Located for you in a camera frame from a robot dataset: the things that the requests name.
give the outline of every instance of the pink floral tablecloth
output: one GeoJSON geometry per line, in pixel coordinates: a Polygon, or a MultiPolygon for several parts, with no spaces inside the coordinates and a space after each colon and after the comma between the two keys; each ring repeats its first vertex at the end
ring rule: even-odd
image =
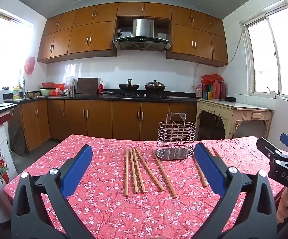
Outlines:
{"type": "MultiPolygon", "coordinates": [[[[268,159],[256,148],[256,137],[202,141],[212,152],[214,147],[228,166],[244,173],[255,174],[259,169],[269,170],[268,159]]],[[[100,239],[124,238],[191,238],[212,212],[219,200],[210,188],[202,187],[192,158],[162,162],[165,172],[176,191],[173,199],[156,165],[152,150],[156,142],[101,139],[71,135],[26,169],[32,176],[61,167],[74,157],[84,144],[93,149],[93,159],[75,194],[68,197],[70,205],[84,225],[100,239]],[[140,162],[147,193],[134,191],[132,172],[129,171],[129,197],[124,196],[125,149],[137,147],[149,167],[165,187],[160,191],[140,162]]],[[[13,199],[19,176],[4,191],[13,199]]],[[[270,180],[274,195],[283,187],[270,180]]],[[[245,194],[236,204],[226,224],[232,227],[238,216],[245,194]]],[[[63,230],[46,195],[42,195],[54,226],[63,230]]]]}

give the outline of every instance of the blue gripper pad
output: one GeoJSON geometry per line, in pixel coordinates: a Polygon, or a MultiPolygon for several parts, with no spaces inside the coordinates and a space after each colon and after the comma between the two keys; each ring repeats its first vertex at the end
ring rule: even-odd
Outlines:
{"type": "Polygon", "coordinates": [[[213,192],[222,197],[226,192],[226,164],[219,157],[213,156],[203,143],[195,146],[194,157],[213,192]]]}
{"type": "Polygon", "coordinates": [[[74,158],[68,159],[60,168],[62,178],[61,193],[65,198],[75,192],[92,161],[92,156],[92,147],[84,145],[74,158]]]}

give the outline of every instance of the chopstick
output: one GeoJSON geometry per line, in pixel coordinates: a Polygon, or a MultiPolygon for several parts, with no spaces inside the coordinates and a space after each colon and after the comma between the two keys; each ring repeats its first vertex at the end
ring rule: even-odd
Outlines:
{"type": "Polygon", "coordinates": [[[213,148],[212,147],[212,149],[214,150],[214,152],[215,152],[215,155],[217,156],[217,157],[219,157],[222,161],[224,161],[221,157],[220,157],[220,155],[219,155],[219,153],[216,151],[216,149],[215,148],[213,148]]]}
{"type": "Polygon", "coordinates": [[[157,158],[155,152],[153,152],[153,155],[155,156],[155,159],[156,159],[156,161],[157,161],[158,167],[159,167],[159,169],[161,170],[161,172],[162,172],[162,174],[163,174],[163,176],[164,176],[164,179],[165,179],[167,185],[169,186],[169,188],[170,188],[170,190],[171,190],[171,192],[172,192],[173,198],[176,199],[176,198],[177,198],[177,194],[176,194],[176,192],[174,191],[173,186],[172,186],[171,182],[169,181],[169,179],[168,179],[168,177],[167,177],[167,175],[166,175],[166,173],[165,173],[165,171],[164,171],[164,169],[163,169],[163,167],[162,167],[162,165],[161,165],[161,162],[160,162],[159,159],[157,158]]]}
{"type": "Polygon", "coordinates": [[[137,180],[136,180],[136,173],[135,173],[135,167],[134,167],[134,160],[133,160],[133,154],[132,154],[132,149],[130,149],[130,154],[131,154],[131,162],[132,162],[132,172],[133,172],[133,180],[134,180],[134,188],[135,192],[139,193],[139,189],[137,187],[137,180]]]}
{"type": "Polygon", "coordinates": [[[138,151],[137,148],[135,148],[135,151],[137,152],[137,154],[139,155],[143,165],[145,166],[146,170],[148,171],[148,173],[151,175],[151,177],[153,178],[153,180],[155,181],[155,183],[157,184],[157,186],[159,186],[159,188],[164,191],[164,187],[162,186],[162,184],[159,182],[159,180],[155,177],[154,173],[152,172],[152,170],[148,167],[145,159],[143,158],[143,156],[140,154],[140,152],[138,151]]]}
{"type": "Polygon", "coordinates": [[[125,156],[125,196],[128,197],[128,148],[125,156]]]}
{"type": "Polygon", "coordinates": [[[193,156],[195,165],[197,166],[197,169],[198,169],[198,172],[199,172],[201,181],[202,181],[202,185],[203,185],[203,187],[205,188],[205,187],[207,187],[207,183],[206,183],[206,180],[205,180],[205,175],[204,175],[202,169],[200,168],[198,162],[197,162],[196,159],[195,159],[194,151],[192,152],[192,156],[193,156]]]}
{"type": "Polygon", "coordinates": [[[142,175],[141,175],[141,170],[140,170],[139,162],[137,161],[137,155],[136,155],[136,152],[135,152],[135,148],[131,148],[131,152],[132,152],[132,151],[133,151],[133,153],[134,153],[135,163],[136,163],[136,167],[137,167],[137,172],[138,172],[138,174],[139,174],[142,191],[143,191],[143,192],[146,192],[145,186],[144,186],[144,182],[143,182],[143,179],[142,179],[142,175]]]}

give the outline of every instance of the silver screw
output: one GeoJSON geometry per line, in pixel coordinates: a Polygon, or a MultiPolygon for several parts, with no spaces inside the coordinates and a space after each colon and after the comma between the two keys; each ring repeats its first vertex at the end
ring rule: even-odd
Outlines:
{"type": "Polygon", "coordinates": [[[267,173],[264,170],[259,170],[259,175],[262,177],[266,177],[267,173]]]}
{"type": "Polygon", "coordinates": [[[51,175],[55,175],[55,174],[58,173],[58,169],[57,169],[57,168],[53,168],[53,169],[51,169],[51,170],[49,171],[49,173],[50,173],[51,175]]]}
{"type": "Polygon", "coordinates": [[[238,170],[237,170],[237,168],[236,167],[229,167],[229,171],[231,172],[231,173],[236,173],[236,172],[238,172],[238,170]]]}
{"type": "Polygon", "coordinates": [[[27,178],[27,176],[28,176],[28,173],[27,173],[27,172],[23,172],[23,173],[21,174],[21,178],[27,178]]]}

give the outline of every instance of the wire rack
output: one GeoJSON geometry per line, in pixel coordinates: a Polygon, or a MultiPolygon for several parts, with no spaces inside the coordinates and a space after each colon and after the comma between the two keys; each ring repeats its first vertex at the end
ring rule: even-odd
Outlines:
{"type": "Polygon", "coordinates": [[[185,113],[170,112],[166,121],[158,125],[156,154],[162,160],[179,160],[191,156],[195,139],[196,126],[186,122],[185,113]],[[183,121],[172,121],[174,115],[179,115],[183,121]]]}

